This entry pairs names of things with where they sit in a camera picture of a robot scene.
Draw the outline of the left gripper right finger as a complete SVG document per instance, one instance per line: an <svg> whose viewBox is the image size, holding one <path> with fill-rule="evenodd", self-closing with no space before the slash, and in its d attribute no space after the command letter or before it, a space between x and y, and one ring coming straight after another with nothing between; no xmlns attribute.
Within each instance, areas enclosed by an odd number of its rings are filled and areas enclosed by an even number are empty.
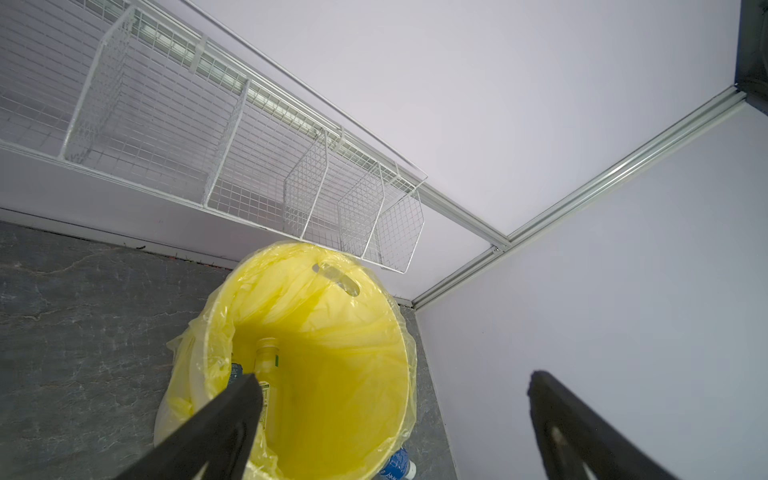
<svg viewBox="0 0 768 480"><path fill-rule="evenodd" d="M672 479L669 471L631 443L544 370L531 374L530 416L549 479Z"/></svg>

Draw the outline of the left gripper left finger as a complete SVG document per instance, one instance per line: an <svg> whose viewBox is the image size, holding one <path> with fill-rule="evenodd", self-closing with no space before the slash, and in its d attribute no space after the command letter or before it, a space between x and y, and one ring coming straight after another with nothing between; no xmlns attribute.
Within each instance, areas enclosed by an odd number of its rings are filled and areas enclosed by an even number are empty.
<svg viewBox="0 0 768 480"><path fill-rule="evenodd" d="M241 479L257 434L262 389L253 374L227 386L120 479Z"/></svg>

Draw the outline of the small bottle blue label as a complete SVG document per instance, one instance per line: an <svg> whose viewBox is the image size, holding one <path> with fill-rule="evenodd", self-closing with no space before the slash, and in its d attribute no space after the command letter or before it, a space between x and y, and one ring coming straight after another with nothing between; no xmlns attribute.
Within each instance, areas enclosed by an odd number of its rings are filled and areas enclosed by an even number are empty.
<svg viewBox="0 0 768 480"><path fill-rule="evenodd" d="M233 362L231 364L231 371L230 371L228 384L229 385L235 384L237 381L239 381L243 377L243 375L244 375L243 366Z"/></svg>

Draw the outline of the square bottle green white label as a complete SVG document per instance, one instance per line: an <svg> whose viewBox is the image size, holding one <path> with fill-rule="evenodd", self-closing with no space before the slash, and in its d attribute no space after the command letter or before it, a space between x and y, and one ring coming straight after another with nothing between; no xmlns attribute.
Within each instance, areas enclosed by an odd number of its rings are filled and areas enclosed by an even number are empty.
<svg viewBox="0 0 768 480"><path fill-rule="evenodd" d="M261 422L269 443L276 442L278 433L279 359L279 342L276 338L262 338L257 342L254 375L262 389Z"/></svg>

